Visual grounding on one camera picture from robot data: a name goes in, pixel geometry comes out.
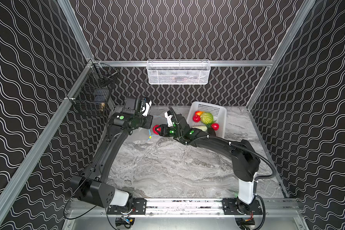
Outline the red toy pomegranate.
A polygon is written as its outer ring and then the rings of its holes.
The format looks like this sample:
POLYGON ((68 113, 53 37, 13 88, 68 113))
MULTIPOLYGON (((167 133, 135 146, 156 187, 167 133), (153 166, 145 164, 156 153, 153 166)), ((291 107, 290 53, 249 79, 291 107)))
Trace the red toy pomegranate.
POLYGON ((195 123, 198 123, 198 122, 201 121, 201 117, 200 117, 199 115, 194 114, 192 120, 193 120, 195 123))

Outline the dark green toy avocado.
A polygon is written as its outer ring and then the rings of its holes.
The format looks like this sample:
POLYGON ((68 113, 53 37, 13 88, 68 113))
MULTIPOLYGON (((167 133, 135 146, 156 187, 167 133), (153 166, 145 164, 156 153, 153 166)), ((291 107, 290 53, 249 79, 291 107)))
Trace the dark green toy avocado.
POLYGON ((207 133, 210 136, 216 136, 216 131, 213 128, 211 128, 211 127, 208 128, 207 133))

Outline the white plastic perforated basket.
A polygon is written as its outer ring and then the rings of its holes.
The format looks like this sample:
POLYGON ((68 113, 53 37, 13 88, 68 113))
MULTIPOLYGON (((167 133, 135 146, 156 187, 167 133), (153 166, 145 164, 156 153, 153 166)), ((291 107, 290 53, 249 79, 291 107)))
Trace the white plastic perforated basket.
POLYGON ((218 137, 224 138, 225 137, 225 128, 226 128, 226 118, 227 118, 227 109, 224 108, 223 106, 215 105, 215 104, 210 104, 210 103, 204 103, 204 102, 193 102, 188 116, 186 118, 186 121, 189 126, 204 126, 208 125, 211 127, 211 123, 217 123, 218 130, 216 130, 216 135, 218 137), (210 123, 203 123, 202 120, 199 122, 195 122, 193 120, 194 115, 196 114, 197 111, 200 111, 202 113, 211 113, 213 116, 212 122, 210 123))

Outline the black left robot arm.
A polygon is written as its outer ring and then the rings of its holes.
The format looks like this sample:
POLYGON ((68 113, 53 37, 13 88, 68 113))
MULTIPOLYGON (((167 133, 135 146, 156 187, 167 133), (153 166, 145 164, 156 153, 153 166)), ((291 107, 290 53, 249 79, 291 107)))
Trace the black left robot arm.
POLYGON ((107 184, 111 166, 128 136, 139 128, 150 129, 149 98, 128 97, 121 112, 115 112, 105 126, 105 136, 92 162, 80 175, 71 179, 72 197, 96 207, 119 206, 132 209, 132 195, 107 184))

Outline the aluminium frame corner post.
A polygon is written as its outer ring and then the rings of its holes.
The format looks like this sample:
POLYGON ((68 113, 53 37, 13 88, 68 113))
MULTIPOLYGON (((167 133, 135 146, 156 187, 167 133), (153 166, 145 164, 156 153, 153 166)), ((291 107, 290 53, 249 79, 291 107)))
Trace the aluminium frame corner post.
POLYGON ((303 25, 307 15, 309 14, 310 10, 313 8, 315 4, 315 0, 306 0, 303 1, 300 9, 297 11, 291 25, 289 26, 288 30, 286 31, 281 43, 279 44, 273 58, 271 59, 272 64, 270 67, 267 67, 262 75, 254 93, 252 94, 250 100, 248 101, 246 108, 248 111, 251 111, 257 102, 260 94, 264 90, 266 84, 269 82, 273 72, 276 70, 277 66, 279 65, 280 61, 283 59, 287 49, 291 45, 295 35, 299 31, 300 27, 303 25))
POLYGON ((75 11, 71 6, 70 1, 59 0, 58 3, 59 3, 61 10, 63 11, 63 14, 65 15, 65 17, 68 21, 69 27, 71 28, 71 30, 75 36, 75 40, 77 41, 83 56, 87 60, 94 60, 94 56, 91 52, 89 44, 86 41, 86 38, 83 34, 81 25, 80 25, 76 15, 75 15, 75 11))

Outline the white mesh wall basket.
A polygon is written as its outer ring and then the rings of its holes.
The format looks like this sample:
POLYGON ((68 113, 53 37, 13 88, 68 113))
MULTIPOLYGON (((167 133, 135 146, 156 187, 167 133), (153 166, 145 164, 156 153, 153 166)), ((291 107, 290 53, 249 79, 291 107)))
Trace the white mesh wall basket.
POLYGON ((154 85, 205 85, 209 81, 209 64, 158 65, 149 63, 146 68, 149 84, 154 85))

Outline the aluminium frame corner post right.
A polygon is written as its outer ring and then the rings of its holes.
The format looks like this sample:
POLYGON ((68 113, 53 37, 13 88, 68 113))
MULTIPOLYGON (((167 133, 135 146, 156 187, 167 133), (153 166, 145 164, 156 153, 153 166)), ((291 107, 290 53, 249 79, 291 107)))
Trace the aluminium frame corner post right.
POLYGON ((315 4, 315 0, 306 0, 303 1, 300 9, 297 11, 291 25, 289 26, 288 30, 286 31, 281 43, 279 44, 273 58, 271 59, 272 64, 270 67, 267 67, 262 75, 254 93, 252 94, 250 100, 248 101, 246 108, 248 111, 251 111, 257 102, 260 94, 264 90, 266 84, 269 82, 273 72, 276 70, 277 66, 279 65, 280 61, 283 59, 287 49, 291 45, 295 35, 299 31, 300 27, 303 25, 307 15, 309 14, 310 10, 313 8, 315 4))

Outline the green toy cabbage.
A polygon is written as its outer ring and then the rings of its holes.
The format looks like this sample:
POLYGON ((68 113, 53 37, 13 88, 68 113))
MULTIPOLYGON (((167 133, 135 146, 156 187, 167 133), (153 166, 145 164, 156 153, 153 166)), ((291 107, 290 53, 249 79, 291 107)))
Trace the green toy cabbage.
POLYGON ((214 123, 214 116, 210 112, 203 112, 200 115, 200 121, 205 125, 212 124, 214 123))

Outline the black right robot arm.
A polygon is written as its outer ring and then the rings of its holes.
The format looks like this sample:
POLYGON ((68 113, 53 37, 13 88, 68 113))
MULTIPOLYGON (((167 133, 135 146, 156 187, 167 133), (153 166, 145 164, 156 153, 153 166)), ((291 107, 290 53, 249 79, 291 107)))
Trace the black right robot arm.
POLYGON ((207 149, 231 159, 234 175, 239 180, 238 199, 250 205, 255 199, 255 178, 261 162, 251 144, 246 140, 226 140, 190 127, 180 114, 174 116, 167 112, 165 117, 167 124, 155 125, 153 132, 162 137, 173 138, 183 145, 207 149))

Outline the aluminium left side bar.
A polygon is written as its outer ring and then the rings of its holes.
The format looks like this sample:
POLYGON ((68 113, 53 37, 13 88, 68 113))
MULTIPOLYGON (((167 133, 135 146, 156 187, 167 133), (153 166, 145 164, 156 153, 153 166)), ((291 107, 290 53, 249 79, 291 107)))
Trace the aluminium left side bar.
POLYGON ((0 230, 60 230, 97 123, 71 106, 86 62, 0 61, 0 230))

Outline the clear zip bag blue zipper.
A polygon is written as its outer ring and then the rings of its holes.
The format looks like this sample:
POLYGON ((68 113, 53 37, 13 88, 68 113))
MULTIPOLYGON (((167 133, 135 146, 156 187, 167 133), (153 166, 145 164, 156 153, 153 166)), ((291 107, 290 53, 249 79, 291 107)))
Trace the clear zip bag blue zipper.
POLYGON ((165 117, 153 116, 151 127, 149 131, 147 132, 148 141, 151 141, 153 139, 160 137, 160 135, 155 131, 155 126, 166 124, 166 121, 167 120, 165 117))

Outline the aluminium back horizontal bar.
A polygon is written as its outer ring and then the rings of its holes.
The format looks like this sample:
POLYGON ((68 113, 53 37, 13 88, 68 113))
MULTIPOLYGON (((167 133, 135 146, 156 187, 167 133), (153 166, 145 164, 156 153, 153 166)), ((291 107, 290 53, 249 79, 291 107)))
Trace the aluminium back horizontal bar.
POLYGON ((274 64, 272 60, 149 60, 149 61, 94 61, 97 64, 105 64, 111 67, 144 67, 149 63, 158 65, 185 65, 188 64, 209 64, 211 67, 271 67, 274 64))

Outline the aluminium frame corner post left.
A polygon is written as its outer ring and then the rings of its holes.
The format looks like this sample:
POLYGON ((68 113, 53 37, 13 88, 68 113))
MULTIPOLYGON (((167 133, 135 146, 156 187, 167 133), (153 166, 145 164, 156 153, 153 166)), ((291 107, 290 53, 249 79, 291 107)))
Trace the aluminium frame corner post left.
POLYGON ((94 56, 91 52, 89 44, 86 41, 86 38, 83 34, 81 25, 80 25, 76 15, 75 15, 75 11, 71 6, 70 1, 59 0, 58 3, 59 3, 61 10, 63 11, 63 14, 65 15, 65 17, 68 21, 69 27, 71 28, 71 30, 75 36, 75 40, 77 41, 83 56, 87 60, 94 60, 94 56))

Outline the orange red toy peach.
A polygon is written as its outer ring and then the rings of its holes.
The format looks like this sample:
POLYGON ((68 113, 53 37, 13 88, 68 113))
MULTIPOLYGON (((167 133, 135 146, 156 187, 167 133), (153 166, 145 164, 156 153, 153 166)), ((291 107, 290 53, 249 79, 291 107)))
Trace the orange red toy peach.
POLYGON ((195 115, 201 116, 202 113, 203 113, 202 111, 196 111, 196 112, 195 112, 195 115))

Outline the pale green toy cucumber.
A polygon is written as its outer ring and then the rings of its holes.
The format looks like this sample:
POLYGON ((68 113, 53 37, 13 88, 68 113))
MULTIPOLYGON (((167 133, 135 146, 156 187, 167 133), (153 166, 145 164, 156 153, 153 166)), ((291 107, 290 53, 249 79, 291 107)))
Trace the pale green toy cucumber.
POLYGON ((207 130, 208 130, 207 126, 193 126, 192 128, 196 128, 196 129, 202 130, 204 132, 207 132, 207 130))

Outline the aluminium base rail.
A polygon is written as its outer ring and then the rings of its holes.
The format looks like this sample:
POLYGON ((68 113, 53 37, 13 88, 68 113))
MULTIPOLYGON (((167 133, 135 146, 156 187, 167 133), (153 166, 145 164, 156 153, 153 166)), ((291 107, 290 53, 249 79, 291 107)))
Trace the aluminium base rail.
POLYGON ((233 198, 135 198, 132 211, 123 213, 116 206, 107 209, 81 201, 71 202, 65 212, 67 218, 75 217, 131 217, 131 218, 300 218, 297 202, 290 198, 265 198, 250 211, 237 211, 233 198))

